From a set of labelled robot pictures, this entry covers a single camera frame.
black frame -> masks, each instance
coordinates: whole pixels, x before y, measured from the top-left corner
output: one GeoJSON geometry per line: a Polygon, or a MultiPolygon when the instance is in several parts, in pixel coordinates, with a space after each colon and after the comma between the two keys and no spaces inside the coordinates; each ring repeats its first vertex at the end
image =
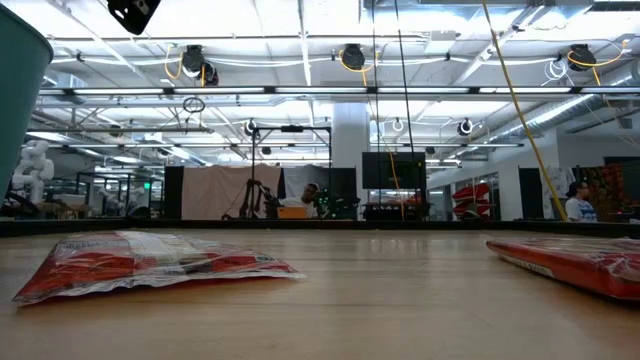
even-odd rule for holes
{"type": "MultiPolygon", "coordinates": [[[[267,134],[261,139],[264,141],[269,134],[273,131],[281,131],[281,132],[303,132],[303,131],[312,131],[316,132],[316,130],[324,130],[329,133],[329,143],[327,143],[327,147],[329,148],[329,198],[331,198],[332,194],[332,186],[331,186],[331,169],[333,168],[333,153],[332,153],[332,144],[333,138],[331,134],[331,126],[296,126],[296,125],[285,125],[285,126],[255,126],[253,128],[253,132],[251,133],[251,182],[255,182],[256,180],[256,137],[260,133],[260,130],[268,131],[267,134]]],[[[255,186],[251,187],[251,206],[255,204],[254,198],[255,186]]]]}
{"type": "MultiPolygon", "coordinates": [[[[125,214],[123,215],[123,217],[126,217],[126,208],[129,205],[129,195],[131,192],[131,184],[132,183],[137,183],[137,182],[149,182],[150,188],[149,188],[149,217],[151,217],[151,197],[153,195],[153,183],[154,182],[160,182],[162,185],[162,189],[161,189],[161,195],[160,195],[160,202],[161,202],[161,214],[164,215],[164,180],[163,179],[159,179],[153,176],[146,176],[146,175],[138,175],[138,174],[132,174],[129,172],[109,172],[109,173],[95,173],[95,172],[79,172],[76,174],[76,194],[80,193],[80,183],[81,181],[81,177],[82,176],[88,176],[91,178],[98,178],[98,179],[104,179],[104,185],[106,188],[107,185],[107,180],[117,180],[118,181],[118,201],[120,201],[120,196],[122,195],[122,185],[125,182],[125,180],[122,180],[120,178],[113,178],[110,177],[109,175],[127,175],[127,193],[125,195],[125,214]]],[[[87,182],[87,184],[89,184],[90,186],[93,185],[93,182],[87,182]]],[[[89,192],[91,191],[91,188],[87,188],[87,196],[85,197],[85,204],[88,204],[89,202],[89,192]]],[[[104,209],[105,209],[105,205],[106,205],[106,199],[102,200],[102,213],[104,214],[104,209]]]]}

ceiling light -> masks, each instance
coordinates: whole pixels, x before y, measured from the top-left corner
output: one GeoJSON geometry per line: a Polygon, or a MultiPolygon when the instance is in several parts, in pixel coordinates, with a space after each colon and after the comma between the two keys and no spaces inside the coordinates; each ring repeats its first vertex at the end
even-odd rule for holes
{"type": "Polygon", "coordinates": [[[417,93],[467,93],[469,92],[469,88],[465,87],[382,87],[378,89],[378,92],[381,94],[404,94],[406,92],[409,94],[417,94],[417,93]]]}
{"type": "Polygon", "coordinates": [[[87,149],[78,149],[78,151],[81,151],[85,154],[88,155],[93,155],[93,156],[102,156],[101,154],[98,154],[97,152],[93,151],[93,150],[87,150],[87,149]]]}
{"type": "Polygon", "coordinates": [[[140,160],[138,160],[136,158],[131,158],[131,157],[127,157],[127,156],[116,156],[116,157],[113,158],[113,160],[120,161],[120,162],[127,163],[127,164],[135,164],[135,163],[141,162],[140,160]]]}
{"type": "Polygon", "coordinates": [[[428,169],[461,169],[460,165],[427,165],[428,169]]]}
{"type": "Polygon", "coordinates": [[[156,95],[164,93],[163,89],[76,89],[77,95],[156,95]]]}
{"type": "Polygon", "coordinates": [[[176,94],[264,94],[262,87],[175,88],[176,94]]]}
{"type": "Polygon", "coordinates": [[[499,148],[499,147],[523,147],[524,144],[469,144],[473,145],[473,147],[477,148],[499,148]]]}
{"type": "Polygon", "coordinates": [[[588,87],[582,88],[582,94],[611,94],[611,93],[638,93],[640,87],[615,87],[615,86],[602,86],[602,87],[588,87]]]}
{"type": "Polygon", "coordinates": [[[172,152],[173,155],[175,155],[177,157],[180,157],[180,158],[183,158],[185,160],[189,160],[191,158],[191,156],[189,155],[188,152],[186,152],[185,150],[180,149],[179,147],[171,148],[169,151],[172,152]]]}
{"type": "MultiPolygon", "coordinates": [[[[513,92],[516,94],[531,93],[531,94],[566,94],[571,91],[570,87],[516,87],[513,88],[513,92]]],[[[480,88],[482,94],[509,94],[509,88],[480,88]]]]}
{"type": "Polygon", "coordinates": [[[59,89],[41,89],[38,95],[64,95],[64,91],[59,89]]]}
{"type": "Polygon", "coordinates": [[[402,131],[404,124],[400,122],[400,118],[396,118],[396,122],[393,123],[393,130],[402,131]]]}
{"type": "Polygon", "coordinates": [[[116,144],[69,144],[72,148],[85,148],[85,149],[99,149],[99,148],[114,148],[118,147],[116,144]]]}
{"type": "Polygon", "coordinates": [[[56,133],[34,131],[28,132],[27,135],[50,141],[69,141],[69,138],[67,138],[66,136],[62,136],[56,133]]]}
{"type": "Polygon", "coordinates": [[[366,87],[278,87],[276,93],[291,94],[364,94],[366,87]]]}

red snack bag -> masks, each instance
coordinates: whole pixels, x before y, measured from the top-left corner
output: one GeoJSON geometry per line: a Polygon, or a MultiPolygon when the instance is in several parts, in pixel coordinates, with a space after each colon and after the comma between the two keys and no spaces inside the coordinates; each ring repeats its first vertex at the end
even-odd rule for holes
{"type": "Polygon", "coordinates": [[[133,231],[81,234],[60,240],[13,301],[246,277],[304,275],[268,255],[215,241],[133,231]]]}
{"type": "Polygon", "coordinates": [[[487,247],[525,269],[607,296],[640,300],[640,241],[489,239],[487,247]]]}

yellow cable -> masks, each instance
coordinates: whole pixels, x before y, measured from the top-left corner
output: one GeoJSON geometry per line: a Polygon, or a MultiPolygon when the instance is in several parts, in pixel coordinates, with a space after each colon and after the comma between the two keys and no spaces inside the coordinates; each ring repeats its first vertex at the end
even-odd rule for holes
{"type": "MultiPolygon", "coordinates": [[[[171,45],[169,45],[169,47],[167,48],[167,57],[165,58],[165,60],[169,60],[169,53],[171,52],[171,45]]],[[[165,62],[164,63],[164,72],[167,73],[167,76],[172,78],[172,79],[177,79],[180,77],[180,74],[182,74],[182,57],[183,57],[184,53],[180,53],[180,63],[178,64],[178,75],[173,75],[170,71],[169,71],[169,63],[165,62]]]]}
{"type": "Polygon", "coordinates": [[[558,208],[558,212],[560,213],[560,217],[562,221],[567,222],[567,214],[562,208],[562,203],[560,203],[560,199],[558,199],[558,194],[556,192],[555,186],[551,183],[551,179],[549,178],[549,174],[547,173],[547,169],[544,167],[544,162],[542,161],[542,157],[540,156],[540,152],[538,151],[538,147],[536,146],[536,142],[533,140],[533,135],[531,135],[531,131],[529,130],[529,126],[527,122],[524,120],[524,115],[522,114],[522,110],[520,109],[520,105],[518,104],[518,99],[516,98],[516,93],[513,90],[513,85],[511,84],[511,78],[509,78],[509,72],[507,71],[507,66],[504,63],[504,58],[502,57],[502,51],[500,50],[500,44],[498,44],[498,39],[496,37],[495,31],[493,31],[493,25],[491,25],[491,17],[489,16],[489,9],[487,8],[487,0],[482,0],[482,7],[484,8],[484,15],[487,18],[487,22],[489,23],[489,30],[491,31],[491,38],[493,39],[493,44],[496,47],[496,52],[498,53],[498,57],[500,58],[500,65],[502,65],[502,72],[504,72],[504,77],[507,80],[507,85],[509,85],[509,92],[511,93],[511,98],[513,99],[513,105],[518,112],[518,117],[520,118],[520,122],[522,122],[522,127],[524,129],[525,134],[529,138],[531,142],[531,147],[536,155],[536,159],[538,160],[538,165],[540,166],[540,171],[544,176],[544,180],[551,190],[551,195],[553,195],[553,201],[558,208]]]}
{"type": "MultiPolygon", "coordinates": [[[[389,153],[389,159],[391,160],[391,173],[393,174],[393,181],[395,181],[396,190],[398,190],[398,195],[400,195],[400,185],[398,184],[398,177],[396,176],[396,164],[393,161],[392,153],[389,153]]],[[[404,221],[404,202],[402,202],[402,199],[400,199],[400,214],[402,214],[402,221],[404,221]]]]}
{"type": "Polygon", "coordinates": [[[622,49],[620,50],[620,54],[618,54],[618,56],[616,56],[615,58],[609,60],[609,61],[605,61],[603,63],[597,63],[597,64],[589,64],[589,63],[583,63],[577,60],[574,60],[571,58],[571,54],[573,54],[573,51],[569,51],[569,53],[567,54],[567,59],[569,59],[569,61],[571,61],[574,64],[578,64],[580,66],[586,66],[586,67],[598,67],[598,66],[605,66],[605,65],[609,65],[612,64],[618,60],[620,60],[620,58],[622,57],[622,54],[624,53],[624,48],[627,47],[627,41],[623,41],[622,42],[622,49]]]}
{"type": "Polygon", "coordinates": [[[364,86],[367,86],[367,76],[365,75],[365,73],[371,69],[373,69],[373,67],[375,66],[375,62],[378,61],[378,52],[376,51],[376,55],[375,55],[375,59],[373,60],[373,64],[371,66],[369,66],[366,69],[362,69],[362,70],[353,70],[351,68],[349,68],[347,65],[345,65],[344,61],[342,61],[342,54],[344,54],[344,50],[340,50],[340,52],[338,53],[338,57],[340,58],[340,64],[342,64],[342,67],[344,67],[345,69],[351,71],[351,72],[359,72],[362,73],[362,83],[364,84],[364,86]]]}

white robot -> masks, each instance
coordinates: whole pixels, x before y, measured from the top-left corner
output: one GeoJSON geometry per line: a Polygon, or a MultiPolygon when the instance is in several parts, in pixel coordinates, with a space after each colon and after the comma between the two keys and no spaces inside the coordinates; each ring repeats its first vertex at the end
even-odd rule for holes
{"type": "Polygon", "coordinates": [[[21,196],[26,193],[25,185],[29,186],[29,200],[34,204],[42,202],[44,180],[53,179],[53,161],[45,155],[48,149],[49,143],[46,141],[29,141],[27,147],[22,149],[20,163],[11,179],[12,190],[21,196]]]}

